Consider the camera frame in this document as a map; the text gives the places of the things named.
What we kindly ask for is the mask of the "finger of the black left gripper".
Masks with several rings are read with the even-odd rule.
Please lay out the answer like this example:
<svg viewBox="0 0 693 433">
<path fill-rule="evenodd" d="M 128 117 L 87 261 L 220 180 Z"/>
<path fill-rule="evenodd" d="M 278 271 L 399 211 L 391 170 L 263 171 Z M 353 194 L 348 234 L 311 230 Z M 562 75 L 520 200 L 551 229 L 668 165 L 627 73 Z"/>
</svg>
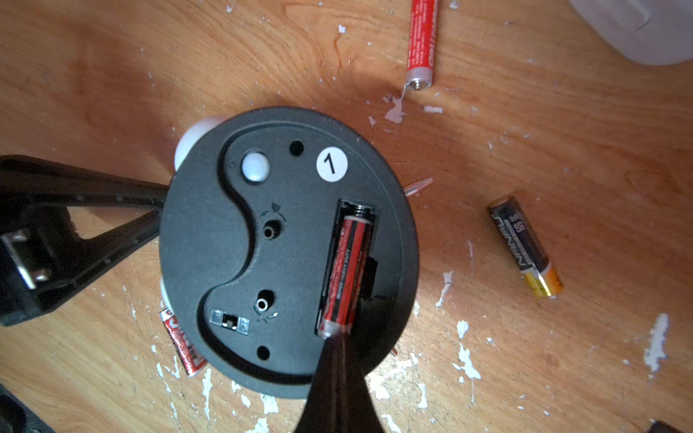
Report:
<svg viewBox="0 0 693 433">
<path fill-rule="evenodd" d="M 70 253 L 70 285 L 74 293 L 84 290 L 128 256 L 159 236 L 161 213 L 150 211 L 133 221 L 92 238 L 75 232 Z"/>
<path fill-rule="evenodd" d="M 24 206 L 162 209 L 168 187 L 23 155 L 1 158 L 1 200 Z"/>
</svg>

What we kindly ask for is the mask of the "white round twin-bell alarm clock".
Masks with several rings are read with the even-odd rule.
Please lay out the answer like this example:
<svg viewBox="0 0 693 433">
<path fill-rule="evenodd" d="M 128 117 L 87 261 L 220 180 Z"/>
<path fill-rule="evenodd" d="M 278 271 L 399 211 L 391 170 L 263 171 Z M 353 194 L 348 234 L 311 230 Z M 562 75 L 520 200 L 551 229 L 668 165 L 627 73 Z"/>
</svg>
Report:
<svg viewBox="0 0 693 433">
<path fill-rule="evenodd" d="M 308 395 L 339 225 L 357 207 L 375 235 L 352 340 L 365 371 L 385 359 L 411 314 L 419 249 L 404 191 L 366 139 L 316 111 L 263 108 L 195 124 L 174 170 L 162 288 L 212 366 L 258 393 Z"/>
</svg>

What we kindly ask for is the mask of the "white square alarm clock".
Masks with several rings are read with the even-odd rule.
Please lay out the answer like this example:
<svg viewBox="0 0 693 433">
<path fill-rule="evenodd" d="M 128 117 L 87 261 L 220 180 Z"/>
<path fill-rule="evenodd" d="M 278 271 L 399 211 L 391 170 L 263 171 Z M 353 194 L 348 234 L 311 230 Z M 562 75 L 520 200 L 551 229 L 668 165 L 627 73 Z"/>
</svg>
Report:
<svg viewBox="0 0 693 433">
<path fill-rule="evenodd" d="M 689 0 L 570 0 L 570 5 L 630 61 L 670 66 L 692 60 Z"/>
</svg>

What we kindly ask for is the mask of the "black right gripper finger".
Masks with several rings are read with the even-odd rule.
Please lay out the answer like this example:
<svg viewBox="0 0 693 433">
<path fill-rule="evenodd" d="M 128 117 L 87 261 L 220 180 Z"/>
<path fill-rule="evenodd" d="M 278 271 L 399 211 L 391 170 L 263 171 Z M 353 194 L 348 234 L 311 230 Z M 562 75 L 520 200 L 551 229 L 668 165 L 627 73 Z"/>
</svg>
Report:
<svg viewBox="0 0 693 433">
<path fill-rule="evenodd" d="M 297 432 L 382 432 L 350 335 L 325 341 Z"/>
</svg>

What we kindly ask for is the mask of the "dark red AA battery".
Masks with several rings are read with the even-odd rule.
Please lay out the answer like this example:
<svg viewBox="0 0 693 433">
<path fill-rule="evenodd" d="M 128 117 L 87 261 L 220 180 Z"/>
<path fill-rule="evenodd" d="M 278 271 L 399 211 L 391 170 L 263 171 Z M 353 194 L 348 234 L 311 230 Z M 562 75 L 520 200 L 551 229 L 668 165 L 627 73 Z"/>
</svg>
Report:
<svg viewBox="0 0 693 433">
<path fill-rule="evenodd" d="M 373 231 L 374 222 L 365 216 L 347 215 L 342 220 L 317 326 L 324 339 L 351 333 Z"/>
</svg>

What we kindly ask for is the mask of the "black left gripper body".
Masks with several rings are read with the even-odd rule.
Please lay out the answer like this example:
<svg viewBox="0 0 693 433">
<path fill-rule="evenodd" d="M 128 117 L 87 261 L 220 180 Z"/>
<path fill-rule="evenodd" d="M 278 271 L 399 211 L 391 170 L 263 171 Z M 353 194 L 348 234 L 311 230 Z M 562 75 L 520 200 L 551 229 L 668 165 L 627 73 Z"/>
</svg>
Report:
<svg viewBox="0 0 693 433">
<path fill-rule="evenodd" d="M 79 237 L 69 201 L 1 202 L 1 325 L 54 312 L 81 292 L 69 264 Z"/>
</svg>

